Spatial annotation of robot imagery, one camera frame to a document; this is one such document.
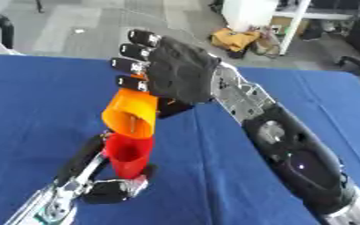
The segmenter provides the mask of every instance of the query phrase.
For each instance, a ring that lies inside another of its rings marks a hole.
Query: robotic hand
[[[119,76],[119,86],[188,105],[215,99],[317,221],[360,225],[360,189],[341,161],[261,86],[202,48],[140,30],[130,31],[128,39],[132,44],[121,45],[120,53],[138,61],[113,58],[112,66],[145,73],[148,80]]]
[[[104,142],[109,132],[90,138],[57,173],[54,182],[38,190],[5,224],[72,224],[81,198],[90,204],[112,204],[135,198],[148,187],[155,167],[148,165],[134,179],[95,180],[108,164]]]

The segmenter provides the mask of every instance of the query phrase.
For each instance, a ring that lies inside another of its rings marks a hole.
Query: orange cup
[[[135,139],[155,132],[157,97],[146,92],[119,89],[102,113],[102,120],[115,133]]]
[[[104,154],[120,178],[132,179],[138,177],[146,167],[153,142],[153,136],[134,139],[122,134],[111,134],[106,140]]]

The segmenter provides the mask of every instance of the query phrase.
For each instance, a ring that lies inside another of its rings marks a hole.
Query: blue tablecloth
[[[241,68],[298,115],[360,185],[360,82],[350,74]],[[117,88],[108,62],[0,56],[0,224],[104,125]],[[316,224],[217,104],[156,126],[159,165],[140,197],[81,203],[76,224]]]

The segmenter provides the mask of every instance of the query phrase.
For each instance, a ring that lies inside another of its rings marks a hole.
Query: floor
[[[325,35],[321,40],[293,41],[286,56],[271,60],[247,53],[227,59],[211,47],[207,35],[224,21],[207,6],[212,0],[0,0],[0,13],[16,27],[15,49],[24,54],[109,59],[118,55],[126,32],[135,27],[171,35],[207,48],[238,66],[291,69],[338,69],[342,55],[356,54],[344,41]]]

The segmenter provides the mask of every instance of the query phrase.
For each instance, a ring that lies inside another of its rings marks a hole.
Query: silver metal part
[[[74,199],[88,192],[94,185],[90,176],[105,160],[97,154],[76,178],[71,178],[64,186],[55,182],[37,191],[5,224],[6,225],[69,225],[76,215]]]
[[[236,67],[222,62],[212,76],[212,96],[238,123],[263,114],[275,103],[274,99],[257,83],[241,76]]]
[[[134,74],[142,74],[146,70],[147,66],[148,63],[143,63],[143,62],[133,63],[131,66],[131,71]]]
[[[139,91],[148,91],[148,82],[147,81],[139,81],[138,82],[138,90]]]
[[[349,206],[324,219],[329,225],[360,225],[360,189],[356,187],[356,197]]]
[[[6,223],[5,225],[33,224],[34,215],[55,195],[55,186],[48,185],[38,190]]]
[[[267,143],[274,144],[282,141],[282,138],[285,136],[285,131],[276,121],[270,120],[259,128],[258,136]]]
[[[148,187],[148,179],[145,175],[140,175],[136,179],[122,181],[121,190],[127,191],[132,198]]]

